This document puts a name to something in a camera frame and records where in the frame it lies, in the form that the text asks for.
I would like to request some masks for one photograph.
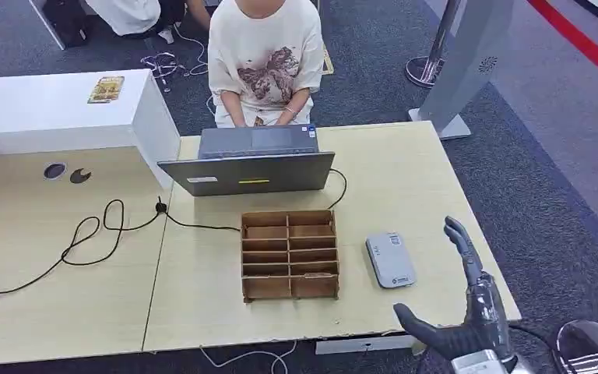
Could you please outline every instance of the carpet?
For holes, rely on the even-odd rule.
[[[13,24],[24,17],[22,9],[17,13],[1,6],[4,3],[0,0],[0,19],[12,24],[0,24],[6,28],[0,38],[8,39],[7,30],[16,29]],[[338,69],[323,77],[314,97],[315,123],[406,121],[405,110],[419,106],[427,95],[405,80],[403,67],[407,59],[429,49],[437,22],[431,9],[422,0],[332,0],[322,4],[322,19],[325,43]],[[9,35],[0,44],[0,76],[139,67],[144,46],[113,36],[104,25],[95,30],[89,46],[66,52],[50,49],[43,34]],[[31,46],[37,53],[28,52]],[[184,61],[193,61],[199,52],[191,44],[172,48]],[[209,95],[206,76],[176,79],[172,87],[167,104],[182,135],[213,125],[204,104]],[[473,135],[444,147],[524,324],[547,335],[570,319],[598,321],[597,216],[492,85],[480,91],[462,117]],[[537,372],[554,372],[539,342],[520,333],[512,333],[512,338]],[[282,352],[289,347],[260,344],[209,352],[221,362],[254,348]],[[313,350],[314,343],[300,343],[287,359],[290,372],[406,374],[416,365],[405,350],[327,356],[315,356]],[[250,357],[214,369],[199,351],[171,351],[0,365],[0,373],[265,372],[270,362]],[[448,363],[432,355],[424,370],[448,372]]]

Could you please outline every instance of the white t-shirt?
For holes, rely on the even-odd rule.
[[[252,19],[235,0],[223,0],[209,28],[207,62],[215,104],[228,90],[250,107],[284,108],[296,91],[319,90],[324,51],[318,11],[310,0],[285,0],[271,16]]]
[[[86,0],[90,8],[120,35],[146,32],[159,20],[159,0]]]

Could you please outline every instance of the prosthetic hand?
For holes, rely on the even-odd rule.
[[[456,373],[503,374],[530,372],[512,349],[508,320],[494,277],[482,263],[466,229],[445,218],[445,234],[462,257],[466,288],[466,316],[459,326],[437,328],[418,319],[404,304],[393,309],[409,334],[451,361]]]

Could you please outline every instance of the white kiosk stand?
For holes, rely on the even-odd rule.
[[[457,4],[459,0],[448,2]],[[454,19],[456,5],[447,6],[446,12],[449,9],[453,16],[444,15],[442,22],[451,23]],[[471,135],[459,112],[489,81],[506,42],[511,15],[511,0],[469,0],[466,3],[448,51],[448,61],[438,74],[436,84],[420,108],[409,110],[413,121],[432,121],[441,139]],[[448,29],[449,24],[439,27],[439,31]],[[435,43],[443,43],[443,37],[438,36]]]

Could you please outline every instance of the cable plug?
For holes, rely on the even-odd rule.
[[[168,212],[168,205],[161,202],[161,197],[157,197],[157,203],[155,204],[155,210],[157,213],[166,213]]]

